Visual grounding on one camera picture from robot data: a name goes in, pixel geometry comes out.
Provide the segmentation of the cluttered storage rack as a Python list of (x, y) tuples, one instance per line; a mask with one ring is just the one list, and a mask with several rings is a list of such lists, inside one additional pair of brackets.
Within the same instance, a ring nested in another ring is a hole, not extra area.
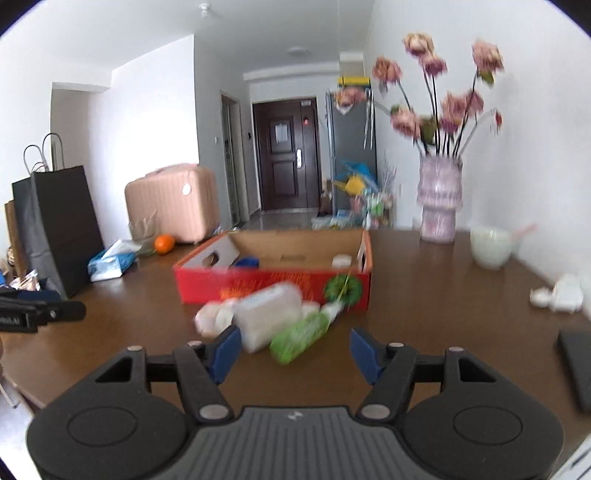
[(391, 229), (397, 220), (394, 180), (398, 169), (386, 162), (384, 178), (378, 181), (367, 165), (342, 161), (344, 180), (329, 182), (331, 209), (320, 209), (311, 219), (312, 230), (363, 228)]

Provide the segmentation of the black tablet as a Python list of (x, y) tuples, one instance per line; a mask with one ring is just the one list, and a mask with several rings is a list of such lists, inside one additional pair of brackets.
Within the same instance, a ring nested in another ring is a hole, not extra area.
[(590, 332), (561, 330), (558, 335), (558, 346), (570, 374), (578, 406), (582, 412), (589, 413), (591, 409)]

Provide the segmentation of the clear plastic wipes container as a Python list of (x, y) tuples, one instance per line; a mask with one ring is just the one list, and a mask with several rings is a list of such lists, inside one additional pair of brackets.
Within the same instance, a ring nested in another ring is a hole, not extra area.
[(235, 303), (233, 322), (242, 335), (242, 347), (256, 353), (270, 345), (273, 337), (303, 316), (301, 290), (291, 282), (280, 282)]

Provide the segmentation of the purple ceramic vase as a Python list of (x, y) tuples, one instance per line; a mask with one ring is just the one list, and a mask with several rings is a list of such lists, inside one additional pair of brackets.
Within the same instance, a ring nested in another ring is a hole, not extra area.
[(463, 206), (462, 168), (450, 157), (422, 156), (417, 202), (422, 206), (421, 239), (451, 244)]

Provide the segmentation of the pink spoon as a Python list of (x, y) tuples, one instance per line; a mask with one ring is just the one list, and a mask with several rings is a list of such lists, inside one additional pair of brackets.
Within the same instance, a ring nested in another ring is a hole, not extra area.
[(512, 232), (511, 238), (513, 240), (517, 241), (517, 240), (522, 239), (523, 237), (535, 232), (537, 228), (538, 228), (537, 224), (530, 224), (526, 227), (523, 227), (519, 230)]

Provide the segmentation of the small white pink jar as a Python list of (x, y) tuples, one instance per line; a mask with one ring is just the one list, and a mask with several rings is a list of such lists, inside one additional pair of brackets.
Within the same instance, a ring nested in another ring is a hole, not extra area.
[(346, 254), (338, 254), (332, 258), (332, 269), (346, 269), (353, 264), (353, 257)]

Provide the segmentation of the white tape roll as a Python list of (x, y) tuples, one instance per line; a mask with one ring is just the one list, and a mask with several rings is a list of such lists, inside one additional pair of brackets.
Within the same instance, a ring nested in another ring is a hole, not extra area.
[(232, 324), (235, 303), (236, 299), (207, 302), (194, 317), (197, 333), (205, 338), (215, 338), (221, 334)]

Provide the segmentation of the orange fruit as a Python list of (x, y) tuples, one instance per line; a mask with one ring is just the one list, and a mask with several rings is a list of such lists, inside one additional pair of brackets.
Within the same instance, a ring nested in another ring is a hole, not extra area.
[(153, 241), (153, 248), (159, 255), (166, 255), (170, 253), (176, 246), (176, 240), (172, 235), (161, 234), (155, 237)]

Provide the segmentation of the crumpled white tissue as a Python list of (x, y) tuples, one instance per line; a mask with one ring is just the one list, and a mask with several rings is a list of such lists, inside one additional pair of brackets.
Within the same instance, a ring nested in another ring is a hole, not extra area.
[(537, 308), (574, 314), (580, 311), (584, 304), (581, 279), (576, 275), (565, 274), (551, 289), (544, 287), (531, 290), (529, 300)]

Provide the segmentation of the black paper bag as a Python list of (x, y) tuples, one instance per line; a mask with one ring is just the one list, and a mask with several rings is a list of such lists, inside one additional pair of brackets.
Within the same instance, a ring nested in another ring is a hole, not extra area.
[(42, 145), (28, 176), (12, 184), (16, 224), (29, 267), (64, 299), (90, 283), (89, 261), (104, 249), (81, 166), (49, 164)]

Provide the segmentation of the blue tissue pack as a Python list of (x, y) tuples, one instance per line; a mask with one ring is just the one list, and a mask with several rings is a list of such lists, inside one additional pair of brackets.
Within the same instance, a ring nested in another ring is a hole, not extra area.
[(140, 247), (130, 240), (117, 240), (93, 257), (87, 271), (91, 282), (120, 278), (135, 262)]

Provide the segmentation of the green plastic bottle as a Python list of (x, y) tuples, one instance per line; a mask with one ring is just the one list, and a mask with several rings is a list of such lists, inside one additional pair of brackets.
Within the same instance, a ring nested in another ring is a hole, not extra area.
[(281, 365), (290, 364), (328, 332), (329, 326), (344, 310), (342, 301), (329, 302), (273, 337), (270, 353)]

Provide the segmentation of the yellow box on fridge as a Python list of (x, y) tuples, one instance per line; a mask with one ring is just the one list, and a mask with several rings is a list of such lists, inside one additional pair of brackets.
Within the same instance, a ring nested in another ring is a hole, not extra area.
[(370, 88), (370, 78), (360, 76), (341, 76), (338, 80), (339, 87)]

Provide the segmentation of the pale green ceramic bowl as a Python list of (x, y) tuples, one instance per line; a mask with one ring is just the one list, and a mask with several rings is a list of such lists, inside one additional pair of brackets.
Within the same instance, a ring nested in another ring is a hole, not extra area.
[(501, 269), (509, 261), (515, 247), (511, 233), (488, 227), (473, 228), (470, 243), (475, 262), (489, 270)]

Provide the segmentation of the clear drinking glass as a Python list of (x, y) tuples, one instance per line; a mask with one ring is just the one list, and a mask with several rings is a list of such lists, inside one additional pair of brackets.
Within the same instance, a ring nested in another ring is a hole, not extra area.
[(155, 252), (154, 240), (157, 236), (157, 222), (154, 216), (130, 223), (129, 231), (137, 257), (149, 256)]

